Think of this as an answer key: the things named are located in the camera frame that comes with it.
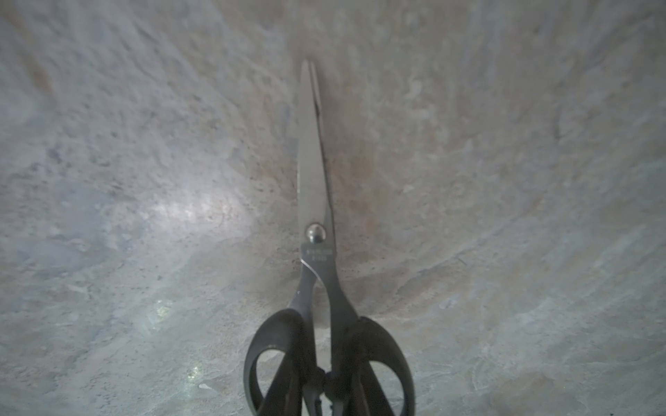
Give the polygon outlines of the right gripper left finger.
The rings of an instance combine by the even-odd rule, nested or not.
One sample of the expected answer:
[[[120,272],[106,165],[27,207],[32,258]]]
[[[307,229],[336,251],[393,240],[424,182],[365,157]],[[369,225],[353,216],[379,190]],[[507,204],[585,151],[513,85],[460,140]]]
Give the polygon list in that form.
[[[259,406],[258,415],[300,416],[301,412],[301,374],[295,360],[285,355]]]

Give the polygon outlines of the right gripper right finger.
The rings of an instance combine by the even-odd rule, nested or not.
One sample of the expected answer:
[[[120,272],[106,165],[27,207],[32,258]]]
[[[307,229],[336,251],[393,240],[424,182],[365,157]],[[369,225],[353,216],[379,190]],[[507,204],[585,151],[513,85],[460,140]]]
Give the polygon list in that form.
[[[350,381],[350,415],[394,416],[390,402],[369,362],[364,362]]]

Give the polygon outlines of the black handled silver scissors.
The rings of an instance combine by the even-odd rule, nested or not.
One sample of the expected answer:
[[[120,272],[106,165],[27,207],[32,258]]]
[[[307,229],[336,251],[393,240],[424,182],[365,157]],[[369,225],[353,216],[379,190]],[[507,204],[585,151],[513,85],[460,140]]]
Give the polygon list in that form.
[[[336,268],[336,234],[322,147],[323,118],[314,62],[301,66],[297,112],[298,226],[301,273],[289,306],[258,328],[247,350],[244,390],[251,412],[258,409],[285,355],[295,360],[302,381],[302,412],[319,415],[321,399],[334,415],[350,415],[352,375],[364,362],[388,367],[402,387],[403,415],[416,412],[413,377],[402,350],[377,322],[361,317],[345,295]],[[331,369],[317,365],[312,294],[321,282],[331,316]]]

